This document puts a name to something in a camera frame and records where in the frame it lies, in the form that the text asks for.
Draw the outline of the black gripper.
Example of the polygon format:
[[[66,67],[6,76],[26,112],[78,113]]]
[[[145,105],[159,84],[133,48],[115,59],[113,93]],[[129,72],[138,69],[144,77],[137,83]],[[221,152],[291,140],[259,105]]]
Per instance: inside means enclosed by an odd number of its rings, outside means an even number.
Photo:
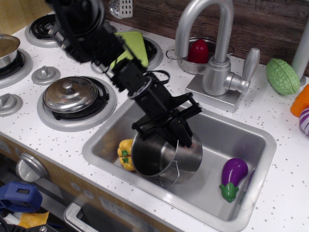
[[[192,132],[187,119],[199,114],[201,108],[192,93],[173,97],[159,81],[132,79],[127,82],[128,96],[133,99],[145,115],[132,124],[142,140],[155,134],[174,148],[192,146]]]

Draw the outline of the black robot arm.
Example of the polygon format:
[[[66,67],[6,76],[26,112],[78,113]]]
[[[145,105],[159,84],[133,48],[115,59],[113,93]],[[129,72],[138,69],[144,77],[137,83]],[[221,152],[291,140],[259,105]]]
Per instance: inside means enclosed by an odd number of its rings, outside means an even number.
[[[201,112],[191,93],[173,97],[153,71],[140,60],[120,59],[128,51],[125,41],[105,24],[104,5],[100,0],[50,0],[56,23],[50,35],[79,63],[93,62],[100,67],[113,65],[112,84],[128,91],[145,115],[133,123],[142,140],[159,135],[172,146],[192,145],[187,120]]]

